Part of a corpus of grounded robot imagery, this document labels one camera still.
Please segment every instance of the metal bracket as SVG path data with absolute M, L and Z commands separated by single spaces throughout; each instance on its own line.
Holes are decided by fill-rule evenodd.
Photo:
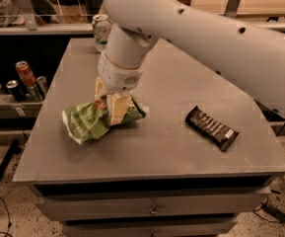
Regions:
M 18 0 L 23 11 L 26 27 L 29 30 L 36 30 L 36 15 L 32 0 Z
M 237 16 L 240 2 L 241 0 L 229 0 L 224 15 L 230 18 L 235 18 Z

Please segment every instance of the beige floor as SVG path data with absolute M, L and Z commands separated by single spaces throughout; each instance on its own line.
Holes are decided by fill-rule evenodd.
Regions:
M 285 147 L 285 137 L 280 141 Z M 7 151 L 7 143 L 0 143 L 0 161 Z M 0 195 L 5 200 L 12 222 L 10 234 L 14 237 L 40 237 L 40 236 L 63 236 L 61 233 L 62 225 L 58 222 L 51 222 L 43 216 L 34 206 L 36 197 L 25 186 L 18 186 L 12 183 L 12 178 L 16 171 L 16 164 L 21 155 L 14 155 L 9 164 L 5 176 L 0 183 Z M 285 177 L 277 178 L 270 186 L 279 194 L 271 195 L 270 202 L 285 212 Z M 270 215 L 260 212 L 263 217 L 275 220 Z M 253 213 L 242 213 L 238 216 L 239 223 L 228 233 L 221 237 L 285 237 L 285 224 L 268 223 L 258 218 Z M 8 217 L 3 203 L 0 200 L 0 231 L 6 231 Z

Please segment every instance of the drawer handle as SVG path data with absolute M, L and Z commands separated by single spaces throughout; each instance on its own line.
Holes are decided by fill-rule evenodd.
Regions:
M 161 211 L 159 211 L 155 205 L 152 205 L 153 209 L 150 211 L 151 216 L 156 216 L 159 215 L 161 213 Z

